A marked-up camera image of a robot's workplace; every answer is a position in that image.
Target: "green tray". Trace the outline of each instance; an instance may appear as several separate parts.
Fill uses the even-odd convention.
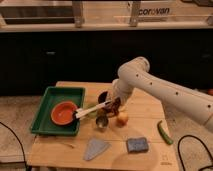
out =
[[[53,107],[62,102],[71,100],[78,107],[83,106],[85,89],[82,87],[48,87],[45,90],[39,109],[30,127],[31,133],[44,135],[70,135],[78,133],[80,121],[76,119],[71,124],[58,126],[51,120]]]

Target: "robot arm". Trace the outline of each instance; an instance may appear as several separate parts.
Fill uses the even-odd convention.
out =
[[[213,132],[213,96],[154,77],[148,73],[149,68],[149,62],[144,57],[123,64],[118,70],[119,79],[113,81],[108,98],[120,97],[124,105],[134,87],[139,88],[174,105]]]

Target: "red bowl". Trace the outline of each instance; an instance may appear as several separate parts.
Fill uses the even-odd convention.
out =
[[[57,125],[69,124],[73,121],[73,113],[77,108],[76,104],[72,101],[61,102],[53,108],[51,119]]]

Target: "black cable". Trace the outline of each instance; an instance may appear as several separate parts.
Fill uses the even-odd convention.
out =
[[[183,167],[183,171],[185,171],[186,169],[185,169],[185,166],[184,166],[184,163],[183,163],[183,159],[182,159],[182,156],[181,156],[181,153],[180,153],[180,143],[181,143],[181,141],[184,138],[187,138],[187,137],[191,137],[191,138],[197,139],[204,146],[204,148],[206,149],[206,151],[207,151],[207,153],[209,155],[209,158],[210,158],[210,160],[212,162],[212,165],[202,167],[202,168],[198,169],[198,171],[203,171],[204,169],[211,169],[211,170],[213,170],[213,156],[212,156],[211,152],[209,151],[208,147],[206,146],[206,144],[201,139],[199,139],[198,137],[196,137],[194,135],[184,135],[183,137],[181,137],[179,139],[179,141],[178,141],[178,149],[177,149],[178,150],[178,156],[180,158],[180,162],[181,162],[181,165]]]
[[[10,128],[8,127],[7,125],[5,125],[4,123],[0,122],[0,124],[2,124],[5,128],[7,128],[8,130],[10,130],[10,132],[13,133],[13,135],[16,137],[16,139],[18,140],[20,146],[21,146],[21,150],[22,150],[22,153],[23,153],[23,159],[24,159],[24,166],[25,166],[25,169],[26,171],[28,170],[28,167],[27,167],[27,162],[26,162],[26,157],[25,157],[25,153],[24,153],[24,148],[23,148],[23,145],[20,141],[20,139],[18,138],[18,136],[16,135],[16,133]]]

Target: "wooden table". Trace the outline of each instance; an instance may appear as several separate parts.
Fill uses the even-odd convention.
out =
[[[85,87],[84,105],[97,102],[99,94],[106,91],[108,83],[58,82],[57,86]],[[31,166],[90,168],[109,170],[153,170],[178,171],[178,164],[173,146],[164,143],[157,130],[157,122],[168,132],[161,102],[149,94],[135,89],[126,104],[129,121],[119,128],[115,118],[110,118],[105,132],[96,128],[95,118],[85,117],[80,122],[76,137],[37,136],[28,156]],[[108,141],[111,146],[91,161],[84,161],[83,156],[88,140],[92,137]],[[147,153],[128,154],[126,139],[146,137],[149,142]]]

